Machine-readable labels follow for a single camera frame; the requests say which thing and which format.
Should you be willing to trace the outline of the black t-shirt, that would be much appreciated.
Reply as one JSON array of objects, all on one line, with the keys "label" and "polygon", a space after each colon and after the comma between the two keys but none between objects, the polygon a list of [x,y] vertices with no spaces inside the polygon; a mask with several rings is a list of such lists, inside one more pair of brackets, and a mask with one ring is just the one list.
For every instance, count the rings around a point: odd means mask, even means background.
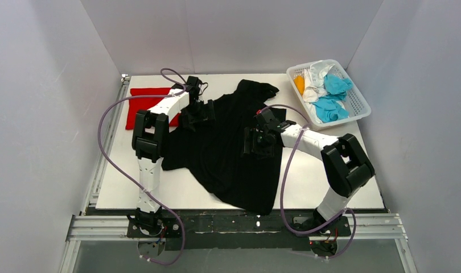
[{"label": "black t-shirt", "polygon": [[195,131],[177,127],[169,134],[162,169],[186,168],[220,201],[248,212],[268,215],[273,210],[283,145],[272,157],[244,155],[245,128],[257,126],[256,112],[277,95],[278,88],[241,80],[232,94],[214,101],[216,121]]}]

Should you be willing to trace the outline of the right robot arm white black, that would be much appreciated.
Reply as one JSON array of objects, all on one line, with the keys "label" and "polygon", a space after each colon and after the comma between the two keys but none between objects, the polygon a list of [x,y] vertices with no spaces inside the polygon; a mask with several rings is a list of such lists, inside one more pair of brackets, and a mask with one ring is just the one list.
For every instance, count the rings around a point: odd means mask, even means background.
[{"label": "right robot arm white black", "polygon": [[301,227],[286,228],[295,235],[308,235],[325,229],[348,211],[347,205],[355,193],[375,174],[374,166],[357,138],[352,134],[330,136],[312,131],[307,125],[280,121],[266,107],[255,115],[257,126],[244,130],[242,153],[263,157],[273,156],[274,147],[290,147],[319,159],[326,173],[329,188],[312,217]]}]

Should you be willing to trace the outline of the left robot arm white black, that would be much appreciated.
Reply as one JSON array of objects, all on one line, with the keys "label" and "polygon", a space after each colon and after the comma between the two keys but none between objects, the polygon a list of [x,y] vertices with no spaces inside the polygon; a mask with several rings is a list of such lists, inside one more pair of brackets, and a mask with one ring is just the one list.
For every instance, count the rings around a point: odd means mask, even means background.
[{"label": "left robot arm white black", "polygon": [[190,131],[215,121],[213,101],[204,102],[200,98],[203,86],[201,79],[190,76],[184,85],[175,84],[168,98],[136,112],[131,145],[138,159],[139,182],[143,188],[135,216],[129,217],[129,221],[149,237],[163,236],[167,227],[161,218],[161,206],[153,199],[159,196],[160,171],[171,120],[178,117],[179,125]]}]

